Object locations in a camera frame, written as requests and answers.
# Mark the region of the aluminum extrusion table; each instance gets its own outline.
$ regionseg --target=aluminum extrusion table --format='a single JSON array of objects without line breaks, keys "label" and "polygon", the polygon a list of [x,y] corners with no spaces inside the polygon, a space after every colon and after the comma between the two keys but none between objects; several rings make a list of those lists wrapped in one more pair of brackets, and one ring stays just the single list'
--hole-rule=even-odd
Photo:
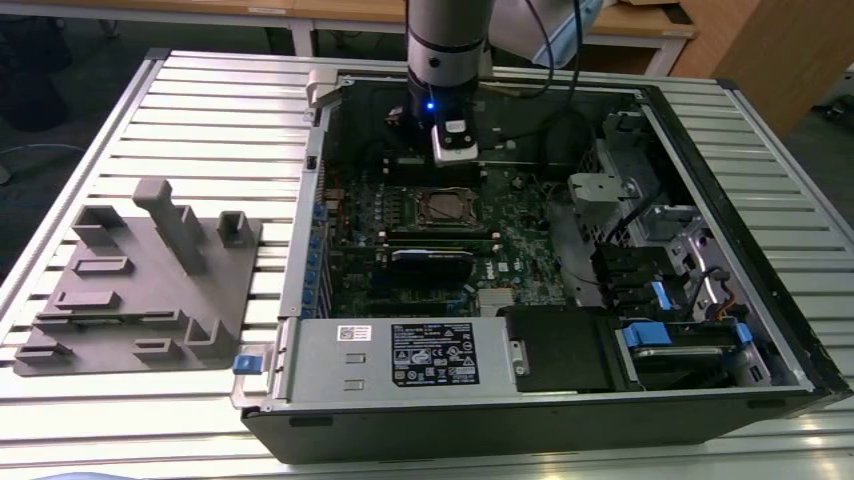
[{"label": "aluminum extrusion table", "polygon": [[[137,478],[826,478],[854,471],[854,401],[752,425],[704,445],[407,463],[281,464],[241,423],[229,370],[21,378],[30,335],[74,250],[82,205],[131,202],[165,176],[199,216],[243,210],[265,221],[242,340],[274,339],[310,123],[309,71],[405,71],[395,62],[171,52],[146,60],[0,289],[0,478],[74,471]],[[534,70],[497,69],[502,77]],[[584,75],[584,80],[640,80]],[[674,106],[718,181],[844,374],[854,377],[854,233],[738,91],[710,80],[650,79]],[[262,389],[263,381],[246,388]]]}]

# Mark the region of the blue latch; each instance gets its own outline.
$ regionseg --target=blue latch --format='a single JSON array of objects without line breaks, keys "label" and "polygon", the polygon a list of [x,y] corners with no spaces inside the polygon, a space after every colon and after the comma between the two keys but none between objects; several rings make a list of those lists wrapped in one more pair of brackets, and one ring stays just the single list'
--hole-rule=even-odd
[{"label": "blue latch", "polygon": [[235,375],[261,375],[265,369],[265,357],[259,355],[238,355],[231,371]]},{"label": "blue latch", "polygon": [[738,341],[742,342],[742,346],[753,342],[753,333],[750,333],[750,327],[746,323],[736,324],[736,335],[738,335]]},{"label": "blue latch", "polygon": [[662,282],[653,282],[653,290],[656,290],[656,295],[658,295],[658,304],[661,305],[662,310],[673,310],[673,303],[668,297],[665,284]]},{"label": "blue latch", "polygon": [[670,334],[662,322],[636,322],[624,328],[624,338],[626,338],[626,346],[629,348],[670,345]]},{"label": "blue latch", "polygon": [[321,205],[319,203],[315,204],[315,211],[314,211],[314,217],[315,220],[326,220],[327,219],[327,215],[326,215],[326,206]]}]

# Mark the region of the white table leg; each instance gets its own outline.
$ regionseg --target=white table leg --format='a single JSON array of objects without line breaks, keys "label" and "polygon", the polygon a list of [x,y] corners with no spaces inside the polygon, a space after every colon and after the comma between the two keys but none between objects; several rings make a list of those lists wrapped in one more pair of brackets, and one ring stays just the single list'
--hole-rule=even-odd
[{"label": "white table leg", "polygon": [[665,40],[662,47],[656,51],[645,75],[656,77],[666,77],[670,75],[670,70],[677,63],[686,42],[688,40],[685,38],[669,38]]},{"label": "white table leg", "polygon": [[294,35],[294,51],[298,57],[314,57],[315,48],[313,42],[314,20],[309,18],[293,18],[290,20],[291,34]]}]

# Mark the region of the cable connector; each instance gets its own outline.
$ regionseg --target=cable connector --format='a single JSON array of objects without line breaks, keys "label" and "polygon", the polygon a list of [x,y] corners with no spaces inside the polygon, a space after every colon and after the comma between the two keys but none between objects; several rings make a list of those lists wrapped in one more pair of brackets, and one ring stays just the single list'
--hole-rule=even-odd
[{"label": "cable connector", "polygon": [[716,270],[714,272],[712,272],[712,279],[717,280],[718,282],[726,282],[730,280],[730,272],[728,272],[726,270]]}]

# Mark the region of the power supply label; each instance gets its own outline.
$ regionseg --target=power supply label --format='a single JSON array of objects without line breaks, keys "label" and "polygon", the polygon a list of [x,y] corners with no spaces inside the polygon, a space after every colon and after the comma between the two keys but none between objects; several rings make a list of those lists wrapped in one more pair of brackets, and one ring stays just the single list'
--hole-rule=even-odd
[{"label": "power supply label", "polygon": [[391,365],[399,387],[481,383],[472,323],[394,324]]}]

